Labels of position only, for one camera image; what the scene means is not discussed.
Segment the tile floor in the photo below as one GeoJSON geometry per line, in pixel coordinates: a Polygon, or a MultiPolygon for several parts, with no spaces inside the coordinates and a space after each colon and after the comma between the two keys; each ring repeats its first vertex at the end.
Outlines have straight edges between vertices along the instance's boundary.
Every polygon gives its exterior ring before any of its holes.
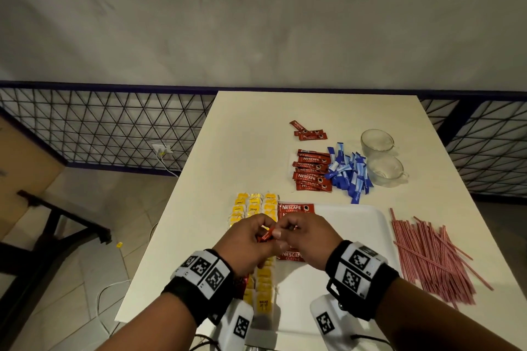
{"type": "MultiPolygon", "coordinates": [[[[159,221],[177,179],[159,175],[124,174],[67,168],[46,191],[49,198],[81,216],[112,229],[113,242],[86,243],[62,264],[11,351],[92,351],[107,334],[96,319],[97,294],[111,283],[133,278],[148,246],[152,227],[159,221]],[[117,242],[123,243],[117,248],[117,242]]],[[[502,206],[493,205],[497,211],[502,206]]],[[[488,206],[478,205],[518,283],[527,295],[527,240],[518,229],[500,221],[488,206]]],[[[514,214],[527,230],[527,207],[514,214]]],[[[3,241],[31,248],[41,233],[47,210],[30,210],[3,241]]],[[[61,222],[63,235],[79,230],[61,222]]],[[[11,277],[0,276],[0,291],[11,277]]],[[[100,299],[100,318],[110,331],[128,283],[107,289],[100,299]]]]}

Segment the white device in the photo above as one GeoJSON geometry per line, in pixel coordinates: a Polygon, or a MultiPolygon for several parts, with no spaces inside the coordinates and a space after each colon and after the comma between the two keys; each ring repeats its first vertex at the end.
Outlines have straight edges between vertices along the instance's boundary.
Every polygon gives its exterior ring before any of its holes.
{"type": "Polygon", "coordinates": [[[361,330],[360,322],[341,310],[338,300],[331,294],[313,300],[309,309],[328,351],[349,351],[358,344],[350,336],[361,330]]]}
{"type": "MultiPolygon", "coordinates": [[[[235,298],[212,332],[211,338],[218,342],[221,350],[243,351],[253,317],[253,308],[245,301],[235,298]]],[[[210,351],[215,350],[215,346],[211,344],[210,351]]]]}

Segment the black cable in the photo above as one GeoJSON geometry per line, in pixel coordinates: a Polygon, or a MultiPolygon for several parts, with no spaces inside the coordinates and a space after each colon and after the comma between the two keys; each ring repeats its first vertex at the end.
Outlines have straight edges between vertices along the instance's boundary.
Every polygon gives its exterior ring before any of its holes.
{"type": "Polygon", "coordinates": [[[211,339],[210,337],[205,336],[203,334],[195,334],[194,337],[199,337],[199,338],[202,338],[202,339],[207,340],[207,341],[199,343],[197,346],[194,346],[193,348],[189,349],[189,351],[195,351],[195,350],[197,350],[200,347],[203,347],[205,345],[210,345],[210,344],[214,344],[214,347],[218,351],[221,351],[221,348],[220,348],[218,342],[213,340],[213,339],[211,339]]]}
{"type": "Polygon", "coordinates": [[[355,335],[350,336],[350,337],[351,337],[352,340],[357,340],[358,338],[366,338],[368,340],[374,340],[374,341],[383,342],[385,344],[388,344],[390,346],[390,348],[392,348],[392,350],[395,351],[395,348],[392,346],[392,344],[390,344],[390,342],[388,340],[385,340],[383,338],[366,336],[366,335],[363,335],[363,334],[355,334],[355,335]]]}

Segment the white tray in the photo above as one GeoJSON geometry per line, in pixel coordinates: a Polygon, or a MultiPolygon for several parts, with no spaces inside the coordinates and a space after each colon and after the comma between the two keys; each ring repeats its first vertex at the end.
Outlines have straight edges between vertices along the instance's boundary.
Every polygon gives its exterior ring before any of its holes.
{"type": "MultiPolygon", "coordinates": [[[[389,265],[400,271],[391,228],[378,209],[366,205],[315,204],[315,213],[325,217],[344,239],[360,241],[385,256],[389,265]]],[[[276,303],[273,305],[275,333],[252,329],[246,343],[259,347],[272,346],[276,332],[319,336],[309,304],[328,293],[326,273],[303,262],[276,261],[274,274],[278,283],[276,303]]],[[[368,328],[366,322],[361,323],[365,329],[368,328]]]]}

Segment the glass cup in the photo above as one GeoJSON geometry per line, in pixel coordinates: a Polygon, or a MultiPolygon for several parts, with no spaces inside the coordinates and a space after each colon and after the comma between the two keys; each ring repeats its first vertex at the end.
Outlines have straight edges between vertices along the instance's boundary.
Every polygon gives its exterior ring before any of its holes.
{"type": "Polygon", "coordinates": [[[366,157],[386,153],[394,147],[393,138],[380,129],[368,129],[360,136],[360,144],[366,157]]]}
{"type": "Polygon", "coordinates": [[[374,185],[395,187],[408,182],[410,177],[403,164],[393,155],[380,155],[366,162],[368,176],[374,185]]]}

